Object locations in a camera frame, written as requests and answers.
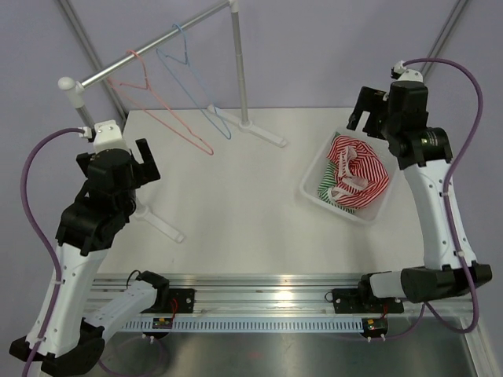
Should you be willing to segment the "red striped tank top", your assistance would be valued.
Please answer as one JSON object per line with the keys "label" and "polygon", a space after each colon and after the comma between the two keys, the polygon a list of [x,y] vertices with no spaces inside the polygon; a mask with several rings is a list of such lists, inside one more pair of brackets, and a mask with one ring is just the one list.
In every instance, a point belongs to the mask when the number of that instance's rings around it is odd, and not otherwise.
{"label": "red striped tank top", "polygon": [[331,189],[332,199],[355,211],[368,207],[390,183],[390,176],[372,147],[359,139],[336,134],[327,163],[336,164],[337,183]]}

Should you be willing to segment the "green striped tank top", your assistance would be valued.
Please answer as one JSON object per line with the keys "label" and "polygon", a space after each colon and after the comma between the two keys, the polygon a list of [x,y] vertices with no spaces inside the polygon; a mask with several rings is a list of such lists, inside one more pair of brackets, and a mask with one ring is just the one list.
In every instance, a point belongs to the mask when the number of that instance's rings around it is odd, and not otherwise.
{"label": "green striped tank top", "polygon": [[325,168],[325,172],[318,186],[318,198],[321,199],[323,202],[332,205],[333,207],[341,209],[349,214],[353,214],[355,212],[354,208],[341,206],[337,204],[330,196],[331,189],[337,183],[336,178],[337,178],[336,164],[333,163],[332,161],[328,161],[327,166]]}

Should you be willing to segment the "pink wire hanger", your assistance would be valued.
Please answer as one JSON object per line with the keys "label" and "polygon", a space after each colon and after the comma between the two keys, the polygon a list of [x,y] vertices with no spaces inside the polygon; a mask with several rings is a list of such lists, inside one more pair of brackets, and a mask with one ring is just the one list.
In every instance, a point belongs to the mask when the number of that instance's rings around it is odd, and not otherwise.
{"label": "pink wire hanger", "polygon": [[[143,72],[143,83],[135,84],[132,82],[123,82],[112,77],[107,78],[107,83],[111,86],[111,88],[117,92],[120,96],[126,98],[131,104],[133,104],[138,110],[144,112],[150,118],[156,120],[159,124],[164,126],[170,132],[180,137],[186,143],[192,145],[196,149],[200,150],[202,153],[213,156],[215,154],[214,149],[208,144],[200,135],[195,133],[192,128],[187,124],[187,122],[180,116],[176,111],[174,111],[168,103],[153,89],[152,84],[149,80],[149,73],[146,67],[145,60],[134,50],[129,49],[127,51],[130,55],[133,56],[135,60],[138,60],[141,64],[141,69]],[[140,90],[142,92],[148,93],[151,97],[153,97],[157,104],[161,105],[161,109],[167,111],[174,120],[182,126],[185,130],[185,133],[173,127],[170,123],[165,120],[162,120],[159,116],[155,115],[153,110],[146,108],[143,104],[136,101],[133,97],[131,97],[127,93],[127,89],[132,90]]]}

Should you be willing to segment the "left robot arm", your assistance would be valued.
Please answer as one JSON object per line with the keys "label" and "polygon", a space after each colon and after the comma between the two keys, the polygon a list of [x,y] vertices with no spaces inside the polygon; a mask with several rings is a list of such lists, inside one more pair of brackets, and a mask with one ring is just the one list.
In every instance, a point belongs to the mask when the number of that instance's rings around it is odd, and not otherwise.
{"label": "left robot arm", "polygon": [[41,317],[9,352],[25,364],[38,361],[49,376],[84,375],[99,361],[106,343],[139,313],[164,311],[170,302],[168,279],[144,271],[122,293],[91,314],[85,304],[94,278],[116,234],[136,209],[136,191],[160,179],[146,139],[129,148],[83,153],[76,160],[86,180],[57,229],[54,279]]}

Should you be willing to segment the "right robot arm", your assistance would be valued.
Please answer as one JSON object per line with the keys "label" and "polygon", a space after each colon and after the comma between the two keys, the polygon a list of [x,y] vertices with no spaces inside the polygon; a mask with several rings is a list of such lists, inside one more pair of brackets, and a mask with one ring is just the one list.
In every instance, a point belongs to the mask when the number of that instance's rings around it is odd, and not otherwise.
{"label": "right robot arm", "polygon": [[430,302],[466,295],[492,280],[488,264],[476,260],[465,238],[448,171],[453,153],[446,131],[429,127],[428,88],[420,81],[394,81],[387,92],[362,87],[347,128],[385,140],[413,194],[424,243],[424,264],[362,275],[358,286],[333,290],[337,313],[403,311],[403,299]]}

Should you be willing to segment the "white plastic basket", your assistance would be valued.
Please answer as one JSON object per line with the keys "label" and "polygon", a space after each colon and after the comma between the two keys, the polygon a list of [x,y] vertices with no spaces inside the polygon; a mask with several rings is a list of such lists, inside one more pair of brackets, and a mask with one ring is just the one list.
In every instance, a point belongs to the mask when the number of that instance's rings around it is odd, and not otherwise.
{"label": "white plastic basket", "polygon": [[397,173],[385,141],[340,127],[318,150],[299,190],[315,205],[369,225],[382,212]]}

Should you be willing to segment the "white metal clothes rack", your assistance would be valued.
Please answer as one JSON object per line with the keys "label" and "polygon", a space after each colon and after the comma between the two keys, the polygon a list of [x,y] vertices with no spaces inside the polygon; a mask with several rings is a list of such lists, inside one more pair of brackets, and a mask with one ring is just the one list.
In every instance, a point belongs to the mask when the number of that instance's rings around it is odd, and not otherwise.
{"label": "white metal clothes rack", "polygon": [[[171,55],[163,53],[160,50],[160,46],[170,41],[177,35],[184,36],[185,32],[189,30],[191,27],[198,25],[203,20],[206,20],[210,16],[215,15],[216,13],[220,12],[225,8],[228,8],[230,10],[232,28],[233,28],[233,42],[234,42],[234,50],[235,50],[236,66],[237,66],[237,83],[240,94],[240,117],[236,117],[228,112],[223,111],[221,108],[215,106],[213,102],[211,102],[206,109],[199,108],[199,110],[204,116],[212,115],[215,118],[220,119],[223,125],[231,123],[234,126],[237,126],[239,130],[245,133],[250,133],[266,142],[271,143],[272,145],[277,146],[278,148],[283,148],[288,143],[286,139],[279,137],[276,134],[272,134],[271,132],[264,130],[259,126],[256,126],[249,119],[248,116],[248,99],[245,84],[244,59],[243,59],[243,51],[240,36],[239,7],[236,1],[218,1],[214,5],[211,5],[208,8],[197,13],[196,15],[191,16],[188,20],[184,21],[184,23],[174,24],[169,31],[166,31],[165,33],[156,37],[152,41],[147,42],[146,44],[144,44],[135,51],[140,56],[143,56],[148,52],[155,50],[156,55],[159,57],[162,64],[165,64],[167,59],[172,59],[182,65],[185,65],[191,71],[193,77],[200,84],[200,87],[205,93],[206,97],[210,98],[211,96],[209,94],[209,90],[204,86],[202,78],[189,61],[188,46],[184,45],[183,60],[179,60]],[[93,127],[95,125],[92,116],[90,115],[89,111],[86,108],[85,101],[83,100],[83,93],[85,92],[85,90],[95,84],[101,82],[107,82],[106,79],[110,78],[110,76],[114,72],[120,70],[121,68],[126,67],[128,64],[132,63],[133,60],[134,60],[133,56],[128,53],[124,57],[119,58],[117,61],[107,65],[106,67],[103,67],[99,71],[96,71],[94,74],[84,79],[82,82],[74,80],[69,77],[63,77],[58,80],[59,89],[65,93],[71,105],[77,111],[80,118],[82,119],[84,126]]]}

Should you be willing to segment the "right aluminium frame post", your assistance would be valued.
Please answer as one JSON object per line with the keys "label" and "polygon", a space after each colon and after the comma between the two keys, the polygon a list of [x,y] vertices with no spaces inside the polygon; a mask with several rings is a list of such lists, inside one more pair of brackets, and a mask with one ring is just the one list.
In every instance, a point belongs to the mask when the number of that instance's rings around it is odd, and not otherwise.
{"label": "right aluminium frame post", "polygon": [[428,59],[441,57],[470,3],[470,0],[456,0],[428,52]]}

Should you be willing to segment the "aluminium frame post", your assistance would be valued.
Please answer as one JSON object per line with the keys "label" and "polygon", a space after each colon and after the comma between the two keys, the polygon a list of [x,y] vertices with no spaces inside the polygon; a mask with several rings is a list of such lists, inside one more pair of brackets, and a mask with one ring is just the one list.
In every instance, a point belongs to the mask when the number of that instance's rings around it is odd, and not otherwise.
{"label": "aluminium frame post", "polygon": [[470,3],[470,0],[456,0],[428,52],[428,59],[441,57]]}
{"label": "aluminium frame post", "polygon": [[[56,7],[60,11],[65,23],[73,34],[79,48],[82,50],[88,64],[94,71],[101,70],[104,66],[101,58],[98,56],[94,44],[91,42],[90,36],[84,28],[78,13],[75,10],[72,2],[69,0],[55,0]],[[111,88],[107,82],[100,83],[101,88],[106,92],[108,101],[114,108],[116,115],[119,117],[120,126],[124,126],[127,121],[127,110],[123,102],[120,100],[117,93]]]}

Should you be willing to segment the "aluminium mounting rail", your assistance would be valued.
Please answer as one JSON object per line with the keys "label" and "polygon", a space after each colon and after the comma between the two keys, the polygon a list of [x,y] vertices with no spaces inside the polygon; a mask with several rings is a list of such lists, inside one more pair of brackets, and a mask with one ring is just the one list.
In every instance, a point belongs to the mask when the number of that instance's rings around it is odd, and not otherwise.
{"label": "aluminium mounting rail", "polygon": [[334,288],[355,287],[358,274],[168,274],[172,288],[195,290],[202,317],[319,317],[333,315]]}

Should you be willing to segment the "left aluminium frame post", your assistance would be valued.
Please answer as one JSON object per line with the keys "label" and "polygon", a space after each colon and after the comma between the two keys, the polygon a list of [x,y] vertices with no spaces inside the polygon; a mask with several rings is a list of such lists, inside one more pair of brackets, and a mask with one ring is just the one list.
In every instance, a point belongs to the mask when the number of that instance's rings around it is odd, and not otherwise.
{"label": "left aluminium frame post", "polygon": [[[101,70],[104,66],[101,58],[98,56],[94,44],[91,42],[90,36],[84,28],[78,13],[75,10],[72,2],[69,0],[55,0],[56,7],[60,11],[65,23],[73,34],[79,48],[82,50],[88,64],[94,71]],[[120,100],[117,93],[111,88],[107,82],[100,83],[101,88],[106,92],[108,101],[114,108],[116,115],[119,117],[120,126],[124,126],[127,121],[127,110],[123,102]]]}

